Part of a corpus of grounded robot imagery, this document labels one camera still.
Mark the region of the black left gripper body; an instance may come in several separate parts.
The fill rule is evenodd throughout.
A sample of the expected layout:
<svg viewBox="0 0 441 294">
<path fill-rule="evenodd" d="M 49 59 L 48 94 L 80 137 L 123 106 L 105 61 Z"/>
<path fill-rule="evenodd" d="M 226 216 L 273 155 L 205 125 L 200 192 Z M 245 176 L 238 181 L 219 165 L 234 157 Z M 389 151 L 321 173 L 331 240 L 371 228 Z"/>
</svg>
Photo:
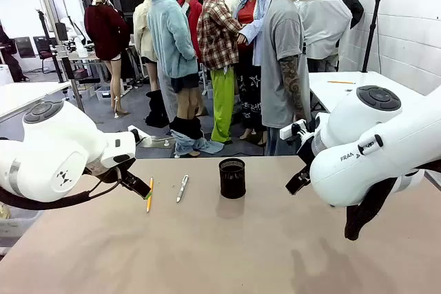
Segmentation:
<svg viewBox="0 0 441 294">
<path fill-rule="evenodd" d="M 84 174 L 95 176 L 99 180 L 108 184 L 116 182 L 119 178 L 124 182 L 132 176 L 129 172 L 129 168 L 135 163 L 135 161 L 135 158 L 131 158 L 110 168 L 106 168 L 102 164 L 93 162 L 84 168 Z"/>
</svg>

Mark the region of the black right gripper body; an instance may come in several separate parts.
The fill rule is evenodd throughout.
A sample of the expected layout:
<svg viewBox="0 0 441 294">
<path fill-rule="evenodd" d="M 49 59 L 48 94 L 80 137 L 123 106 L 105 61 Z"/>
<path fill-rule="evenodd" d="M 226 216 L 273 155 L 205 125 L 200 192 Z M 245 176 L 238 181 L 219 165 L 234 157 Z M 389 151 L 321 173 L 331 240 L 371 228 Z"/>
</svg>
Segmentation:
<svg viewBox="0 0 441 294">
<path fill-rule="evenodd" d="M 305 170 L 309 170 L 318 153 L 320 140 L 320 114 L 311 121 L 302 119 L 296 122 L 296 136 L 300 139 L 300 147 L 296 155 L 305 163 Z"/>
</svg>

